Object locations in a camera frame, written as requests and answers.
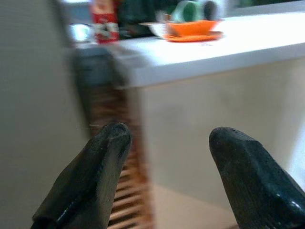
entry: white bowl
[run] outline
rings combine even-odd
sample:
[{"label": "white bowl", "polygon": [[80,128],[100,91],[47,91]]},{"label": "white bowl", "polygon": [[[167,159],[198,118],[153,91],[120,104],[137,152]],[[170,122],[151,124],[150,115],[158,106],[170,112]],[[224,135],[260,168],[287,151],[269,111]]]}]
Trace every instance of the white bowl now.
[{"label": "white bowl", "polygon": [[141,23],[141,25],[148,26],[151,32],[159,37],[164,39],[164,35],[168,33],[168,27],[167,24],[165,23],[160,23],[160,22],[146,22],[146,23]]}]

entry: red container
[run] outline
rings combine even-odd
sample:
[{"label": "red container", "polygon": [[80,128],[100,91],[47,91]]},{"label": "red container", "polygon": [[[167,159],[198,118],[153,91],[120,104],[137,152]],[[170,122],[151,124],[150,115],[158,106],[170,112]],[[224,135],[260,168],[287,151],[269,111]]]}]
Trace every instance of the red container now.
[{"label": "red container", "polygon": [[97,43],[119,39],[118,19],[112,0],[91,0],[94,34]]}]

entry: orange saucer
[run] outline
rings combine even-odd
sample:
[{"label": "orange saucer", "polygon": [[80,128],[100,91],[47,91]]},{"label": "orange saucer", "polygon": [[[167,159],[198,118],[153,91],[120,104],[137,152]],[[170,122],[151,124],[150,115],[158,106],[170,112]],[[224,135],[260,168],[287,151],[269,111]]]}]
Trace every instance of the orange saucer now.
[{"label": "orange saucer", "polygon": [[223,35],[222,32],[212,31],[209,35],[188,35],[183,37],[176,37],[173,35],[165,35],[163,38],[169,42],[203,42],[203,41],[212,41],[221,38]]}]

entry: red can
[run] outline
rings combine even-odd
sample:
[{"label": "red can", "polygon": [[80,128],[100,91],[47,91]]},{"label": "red can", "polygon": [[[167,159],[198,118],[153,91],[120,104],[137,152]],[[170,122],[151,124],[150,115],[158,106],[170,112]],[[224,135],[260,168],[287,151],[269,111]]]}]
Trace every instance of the red can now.
[{"label": "red can", "polygon": [[97,43],[114,42],[119,39],[118,19],[112,0],[92,0],[91,11]]}]

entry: white countertop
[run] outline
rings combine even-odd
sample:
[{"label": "white countertop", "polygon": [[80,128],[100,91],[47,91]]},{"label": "white countertop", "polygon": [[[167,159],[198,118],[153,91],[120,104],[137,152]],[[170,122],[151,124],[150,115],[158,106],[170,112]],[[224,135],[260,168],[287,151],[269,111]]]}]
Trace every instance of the white countertop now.
[{"label": "white countertop", "polygon": [[305,12],[226,18],[224,37],[174,43],[156,37],[107,45],[129,87],[148,86],[305,56]]}]

